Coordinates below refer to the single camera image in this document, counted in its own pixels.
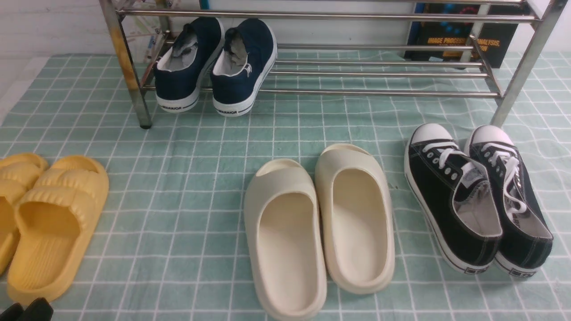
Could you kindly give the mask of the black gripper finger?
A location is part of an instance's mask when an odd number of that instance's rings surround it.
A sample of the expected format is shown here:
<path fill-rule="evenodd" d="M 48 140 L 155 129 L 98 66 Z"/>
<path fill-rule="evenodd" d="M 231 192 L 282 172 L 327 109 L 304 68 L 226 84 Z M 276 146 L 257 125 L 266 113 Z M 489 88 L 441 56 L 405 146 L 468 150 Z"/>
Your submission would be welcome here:
<path fill-rule="evenodd" d="M 35 299 L 20 315 L 19 321 L 51 321 L 54 310 L 44 297 Z"/>

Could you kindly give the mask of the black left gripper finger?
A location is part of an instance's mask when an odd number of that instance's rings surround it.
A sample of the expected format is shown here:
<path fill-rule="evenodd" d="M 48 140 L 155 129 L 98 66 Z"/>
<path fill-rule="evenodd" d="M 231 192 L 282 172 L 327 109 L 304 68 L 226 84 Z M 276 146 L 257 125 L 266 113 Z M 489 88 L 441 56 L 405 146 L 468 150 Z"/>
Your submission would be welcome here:
<path fill-rule="evenodd" d="M 0 321 L 17 321 L 24 309 L 21 304 L 14 303 L 8 309 L 0 314 Z"/>

